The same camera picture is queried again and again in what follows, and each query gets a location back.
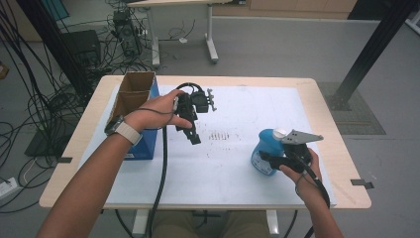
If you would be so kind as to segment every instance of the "white power strip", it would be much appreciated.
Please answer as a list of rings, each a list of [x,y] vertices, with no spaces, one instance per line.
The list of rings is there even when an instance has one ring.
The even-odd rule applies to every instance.
[[[0,200],[18,189],[15,178],[9,178],[8,182],[3,181],[0,184]]]

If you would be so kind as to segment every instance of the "blue spray bottle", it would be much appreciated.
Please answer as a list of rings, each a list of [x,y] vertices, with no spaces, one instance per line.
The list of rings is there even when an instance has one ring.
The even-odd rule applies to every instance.
[[[251,163],[261,173],[272,176],[277,170],[273,170],[269,162],[262,160],[260,151],[269,153],[271,156],[284,155],[284,148],[280,140],[287,134],[281,129],[264,129],[259,133],[260,141],[253,151]]]

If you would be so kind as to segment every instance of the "black pole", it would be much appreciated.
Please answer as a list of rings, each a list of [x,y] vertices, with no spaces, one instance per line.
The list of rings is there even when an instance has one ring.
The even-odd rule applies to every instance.
[[[330,109],[349,110],[348,101],[352,97],[352,94],[404,24],[416,3],[417,0],[394,1],[391,8],[374,30],[342,84],[334,95],[327,98]]]
[[[87,105],[93,88],[65,45],[55,20],[43,5],[42,0],[17,0],[17,2],[73,85],[82,103]]]

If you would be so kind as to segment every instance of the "black tape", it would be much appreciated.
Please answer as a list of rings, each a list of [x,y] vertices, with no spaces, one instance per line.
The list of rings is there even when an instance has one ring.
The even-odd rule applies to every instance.
[[[71,160],[73,160],[73,158],[72,158],[72,157],[60,157],[60,158],[58,159],[58,162],[59,162],[59,163],[69,164],[69,163],[71,163]]]
[[[352,185],[362,185],[366,189],[372,189],[374,188],[374,185],[371,181],[366,182],[364,179],[350,179],[352,182]]]

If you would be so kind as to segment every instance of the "pants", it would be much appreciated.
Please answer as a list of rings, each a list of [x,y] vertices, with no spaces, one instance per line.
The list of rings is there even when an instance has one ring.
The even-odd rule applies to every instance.
[[[158,211],[153,238],[198,238],[191,211]],[[221,238],[269,237],[265,211],[228,211]]]

